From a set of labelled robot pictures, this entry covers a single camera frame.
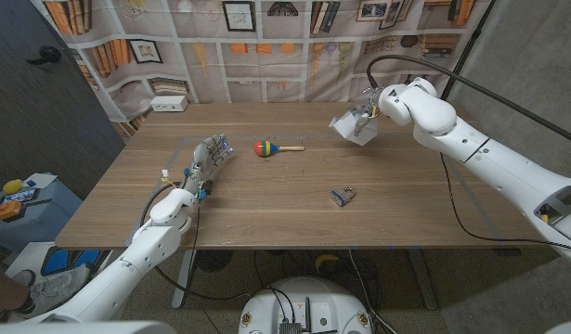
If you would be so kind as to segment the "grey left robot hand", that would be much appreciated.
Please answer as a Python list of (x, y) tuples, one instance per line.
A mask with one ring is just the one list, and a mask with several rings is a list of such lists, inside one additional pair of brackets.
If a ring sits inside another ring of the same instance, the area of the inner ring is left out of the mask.
[(210, 195), (220, 166), (232, 152), (233, 148), (228, 145), (225, 134), (212, 135), (202, 140), (194, 148), (181, 188), (192, 193), (196, 199)]

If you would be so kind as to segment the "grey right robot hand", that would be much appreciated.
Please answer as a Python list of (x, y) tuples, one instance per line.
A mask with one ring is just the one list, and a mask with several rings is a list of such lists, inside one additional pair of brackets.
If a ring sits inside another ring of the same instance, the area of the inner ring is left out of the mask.
[(378, 101), (382, 91), (382, 87), (366, 88), (364, 90), (366, 103), (352, 108), (351, 113), (356, 120), (354, 128), (355, 136), (360, 135), (361, 131), (370, 123), (370, 121), (380, 115), (381, 111)]

